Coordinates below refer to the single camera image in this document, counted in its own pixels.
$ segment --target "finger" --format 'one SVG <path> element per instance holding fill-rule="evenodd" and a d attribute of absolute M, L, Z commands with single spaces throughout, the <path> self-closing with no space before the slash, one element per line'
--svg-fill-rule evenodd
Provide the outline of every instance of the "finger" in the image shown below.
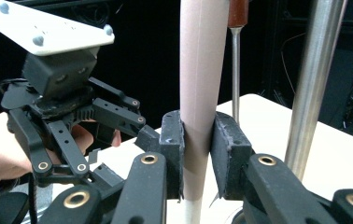
<path fill-rule="evenodd" d="M 28 172 L 32 172 L 32 164 L 31 164 L 31 162 L 30 162 L 28 159 L 22 161 L 21 163 L 19 163 L 19 166 L 20 166 L 23 170 L 27 171 L 27 173 L 28 173 Z"/>
<path fill-rule="evenodd" d="M 53 164 L 61 164 L 60 158 L 58 158 L 57 153 L 46 148 L 49 158 Z"/>
<path fill-rule="evenodd" d="M 112 140 L 112 146 L 113 147 L 119 147 L 121 144 L 121 134 L 119 130 L 115 130 L 115 132 L 113 132 L 113 140 Z"/>
<path fill-rule="evenodd" d="M 31 171 L 32 171 L 32 167 L 30 168 L 30 170 L 26 170 L 23 167 L 14 166 L 4 171 L 0 176 L 2 177 L 2 179 L 15 179 L 25 174 L 28 174 Z"/>
<path fill-rule="evenodd" d="M 87 131 L 80 125 L 75 125 L 72 128 L 71 134 L 75 138 L 75 142 L 77 143 L 78 147 L 80 148 L 80 151 L 84 155 L 86 153 L 86 149 L 91 146 L 94 142 L 94 137 L 89 131 Z"/>

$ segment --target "metal pole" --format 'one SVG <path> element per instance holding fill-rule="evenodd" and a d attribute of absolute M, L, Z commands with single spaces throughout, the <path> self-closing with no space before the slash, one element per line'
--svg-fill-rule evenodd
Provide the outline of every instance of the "metal pole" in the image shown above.
<path fill-rule="evenodd" d="M 308 24 L 285 163 L 302 180 L 347 0 L 315 0 Z"/>
<path fill-rule="evenodd" d="M 233 118 L 240 124 L 240 33 L 243 27 L 230 28 L 233 35 Z"/>

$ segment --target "screw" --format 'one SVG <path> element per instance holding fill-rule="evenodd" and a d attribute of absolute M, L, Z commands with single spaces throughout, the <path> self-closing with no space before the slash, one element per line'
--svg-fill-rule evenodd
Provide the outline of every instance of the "screw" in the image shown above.
<path fill-rule="evenodd" d="M 107 35 L 113 35 L 113 29 L 112 29 L 112 27 L 110 26 L 110 25 L 105 25 L 105 27 L 104 27 L 104 31 L 105 31 L 105 33 L 107 34 Z"/>
<path fill-rule="evenodd" d="M 147 155 L 147 156 L 141 157 L 141 162 L 144 164 L 151 165 L 151 164 L 156 163 L 158 159 L 159 158 L 155 155 Z"/>
<path fill-rule="evenodd" d="M 8 4 L 6 2 L 0 4 L 0 11 L 3 14 L 8 14 Z"/>
<path fill-rule="evenodd" d="M 86 67 L 83 67 L 83 68 L 81 68 L 80 70 L 78 70 L 78 73 L 79 74 L 83 74 L 83 73 L 85 73 L 87 71 L 87 68 Z"/>
<path fill-rule="evenodd" d="M 39 47 L 43 47 L 43 43 L 45 42 L 45 38 L 43 37 L 43 35 L 38 35 L 35 36 L 32 41 L 34 42 L 35 45 L 39 46 Z"/>
<path fill-rule="evenodd" d="M 276 165 L 276 160 L 268 156 L 261 156 L 258 158 L 258 160 L 263 165 L 268 165 L 268 166 Z"/>
<path fill-rule="evenodd" d="M 39 165 L 37 165 L 37 167 L 40 169 L 40 170 L 46 170 L 48 168 L 49 164 L 45 161 L 42 161 L 39 163 Z"/>
<path fill-rule="evenodd" d="M 80 165 L 78 165 L 78 170 L 79 170 L 79 171 L 84 171 L 84 170 L 86 170 L 86 165 L 85 165 L 85 164 L 80 164 Z"/>
<path fill-rule="evenodd" d="M 55 83 L 57 83 L 57 84 L 61 83 L 61 82 L 65 81 L 67 77 L 68 77 L 68 75 L 62 74 L 55 79 Z"/>

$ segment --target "white cardboard tube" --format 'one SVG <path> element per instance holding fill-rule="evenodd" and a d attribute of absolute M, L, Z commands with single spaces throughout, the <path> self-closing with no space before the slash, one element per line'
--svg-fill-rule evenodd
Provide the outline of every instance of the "white cardboard tube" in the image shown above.
<path fill-rule="evenodd" d="M 182 0 L 180 116 L 185 128 L 185 222 L 199 223 L 229 14 L 228 0 Z"/>

